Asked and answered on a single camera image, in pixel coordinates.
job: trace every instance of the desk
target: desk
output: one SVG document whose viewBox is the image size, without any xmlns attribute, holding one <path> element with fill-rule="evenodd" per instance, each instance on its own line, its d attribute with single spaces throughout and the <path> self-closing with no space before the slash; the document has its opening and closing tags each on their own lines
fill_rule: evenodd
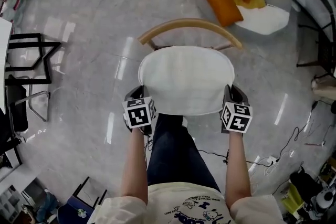
<svg viewBox="0 0 336 224">
<path fill-rule="evenodd" d="M 0 109 L 6 114 L 5 106 L 5 68 L 12 23 L 0 18 Z"/>
<path fill-rule="evenodd" d="M 48 58 L 61 45 L 60 42 L 44 42 L 42 34 L 15 34 L 11 35 L 12 23 L 0 18 L 0 108 L 6 113 L 5 103 L 5 86 L 12 85 L 30 85 L 30 84 L 51 84 L 51 76 L 49 72 Z M 18 42 L 8 44 L 9 40 L 37 38 L 36 42 Z M 51 49 L 44 53 L 44 47 Z M 38 48 L 39 57 L 32 66 L 29 67 L 6 67 L 6 56 L 9 49 L 19 48 Z M 5 71 L 28 71 L 34 70 L 40 63 L 43 64 L 46 79 L 15 79 L 7 80 L 4 78 Z"/>
</svg>

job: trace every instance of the cartoon print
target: cartoon print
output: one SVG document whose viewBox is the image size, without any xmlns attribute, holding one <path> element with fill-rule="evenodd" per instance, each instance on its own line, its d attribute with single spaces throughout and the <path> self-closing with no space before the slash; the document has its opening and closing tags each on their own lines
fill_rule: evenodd
<svg viewBox="0 0 336 224">
<path fill-rule="evenodd" d="M 176 213 L 174 218 L 177 218 L 182 224 L 204 224 L 204 221 L 202 220 L 194 220 L 181 213 Z"/>
<path fill-rule="evenodd" d="M 204 210 L 207 208 L 207 206 L 210 205 L 208 202 L 203 202 L 203 204 L 199 205 L 198 207 L 203 208 Z"/>
<path fill-rule="evenodd" d="M 195 204 L 198 204 L 198 202 L 194 201 L 194 200 L 191 200 L 191 199 L 187 199 L 184 201 L 184 203 L 182 205 L 185 205 L 187 206 L 189 209 L 192 209 Z"/>
<path fill-rule="evenodd" d="M 224 217 L 217 218 L 217 219 L 215 219 L 214 221 L 212 221 L 211 223 L 212 223 L 212 224 L 217 224 L 217 221 L 221 220 L 222 218 L 224 218 Z"/>
<path fill-rule="evenodd" d="M 217 209 L 213 209 L 211 211 L 205 211 L 205 212 L 203 212 L 203 217 L 206 220 L 214 220 L 214 222 L 216 222 L 217 220 L 222 219 L 223 217 L 216 219 L 216 217 L 222 216 L 222 214 L 219 215 L 216 211 L 217 211 Z"/>
</svg>

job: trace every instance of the white table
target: white table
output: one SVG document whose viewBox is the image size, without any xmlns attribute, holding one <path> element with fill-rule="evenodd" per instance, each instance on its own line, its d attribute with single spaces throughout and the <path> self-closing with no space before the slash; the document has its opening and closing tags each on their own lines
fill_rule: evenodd
<svg viewBox="0 0 336 224">
<path fill-rule="evenodd" d="M 12 23 L 0 18 L 0 109 L 6 114 L 5 106 L 5 69 L 8 42 L 11 36 Z"/>
</svg>

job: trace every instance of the white seat cushion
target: white seat cushion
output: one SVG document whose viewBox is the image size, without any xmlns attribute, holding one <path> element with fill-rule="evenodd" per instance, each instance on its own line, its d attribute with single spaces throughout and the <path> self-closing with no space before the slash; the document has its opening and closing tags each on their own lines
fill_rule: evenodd
<svg viewBox="0 0 336 224">
<path fill-rule="evenodd" d="M 238 6 L 244 20 L 235 24 L 261 35 L 270 35 L 283 29 L 289 20 L 289 12 L 273 6 L 247 9 Z"/>
<path fill-rule="evenodd" d="M 220 111 L 224 88 L 235 77 L 224 54 L 195 46 L 168 47 L 149 54 L 138 76 L 159 113 L 184 116 Z"/>
</svg>

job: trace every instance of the wrist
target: wrist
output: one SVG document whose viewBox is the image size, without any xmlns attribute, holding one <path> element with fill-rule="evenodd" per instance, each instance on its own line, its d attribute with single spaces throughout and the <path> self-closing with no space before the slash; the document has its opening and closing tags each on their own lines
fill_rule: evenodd
<svg viewBox="0 0 336 224">
<path fill-rule="evenodd" d="M 139 128 L 133 128 L 132 129 L 132 134 L 143 136 L 143 133 L 140 131 Z"/>
<path fill-rule="evenodd" d="M 235 131 L 229 131 L 229 134 L 230 134 L 230 135 L 234 135 L 234 136 L 240 136 L 240 137 L 243 137 L 243 134 L 242 134 L 242 133 L 238 133 L 238 132 L 235 132 Z"/>
</svg>

